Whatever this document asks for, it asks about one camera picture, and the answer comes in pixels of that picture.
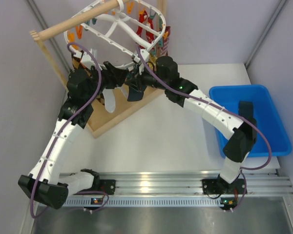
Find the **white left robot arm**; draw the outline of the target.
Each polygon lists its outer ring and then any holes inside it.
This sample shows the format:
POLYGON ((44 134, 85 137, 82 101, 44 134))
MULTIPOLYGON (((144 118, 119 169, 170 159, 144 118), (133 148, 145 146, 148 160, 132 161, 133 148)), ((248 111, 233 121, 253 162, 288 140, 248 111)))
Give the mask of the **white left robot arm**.
POLYGON ((128 75, 110 62, 104 68, 91 66, 87 71, 79 68, 68 75, 68 96, 60 109, 56 127, 45 151, 28 175, 21 175, 18 185, 30 199, 59 209, 66 199, 81 191, 94 194, 99 191, 100 175, 91 169, 60 179, 61 169, 74 141, 86 127, 92 113, 92 101, 104 90, 121 87, 128 75))

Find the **white round clip hanger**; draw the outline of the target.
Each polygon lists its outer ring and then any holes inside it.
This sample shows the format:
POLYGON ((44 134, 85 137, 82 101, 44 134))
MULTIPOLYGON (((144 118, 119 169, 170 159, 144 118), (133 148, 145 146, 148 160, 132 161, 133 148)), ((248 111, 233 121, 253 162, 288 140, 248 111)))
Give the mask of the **white round clip hanger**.
POLYGON ((150 53, 148 61, 154 60, 167 27, 164 14, 143 0, 130 0, 122 8, 111 9, 80 25, 84 27, 82 39, 77 38, 75 27, 63 33, 65 42, 70 44, 69 50, 75 55, 82 51, 82 46, 97 50, 98 62, 110 61, 120 69, 133 66, 136 46, 150 53), (153 19, 154 30, 139 23, 139 12, 144 10, 153 19), (139 26, 143 28, 142 37, 136 34, 139 26), (152 43, 146 39, 146 30, 155 36, 152 43))

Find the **dark navy sock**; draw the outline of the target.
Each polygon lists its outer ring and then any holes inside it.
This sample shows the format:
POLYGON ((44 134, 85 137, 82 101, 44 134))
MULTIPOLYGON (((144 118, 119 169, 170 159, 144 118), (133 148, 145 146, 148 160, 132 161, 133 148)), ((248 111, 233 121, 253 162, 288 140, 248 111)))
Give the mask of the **dark navy sock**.
POLYGON ((136 102, 143 99, 144 96, 145 87, 143 87, 142 90, 137 91, 132 87, 129 87, 129 93, 127 97, 128 102, 136 102))
POLYGON ((253 118, 253 103, 249 101, 239 101, 238 114, 245 119, 253 118))

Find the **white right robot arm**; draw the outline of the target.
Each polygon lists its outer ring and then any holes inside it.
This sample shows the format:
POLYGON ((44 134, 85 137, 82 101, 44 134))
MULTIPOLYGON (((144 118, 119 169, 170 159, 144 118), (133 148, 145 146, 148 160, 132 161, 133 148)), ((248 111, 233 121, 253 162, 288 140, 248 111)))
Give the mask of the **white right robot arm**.
POLYGON ((171 57, 158 58, 156 70, 142 56, 134 55, 132 60, 133 68, 125 80, 129 86, 128 101, 139 100, 137 93, 143 93, 147 87, 160 89, 169 101, 194 111, 215 127, 227 139, 223 147, 225 162, 215 189, 221 194, 234 190, 242 163, 257 140, 256 120, 235 114, 207 97, 197 85, 180 76, 178 65, 171 57))

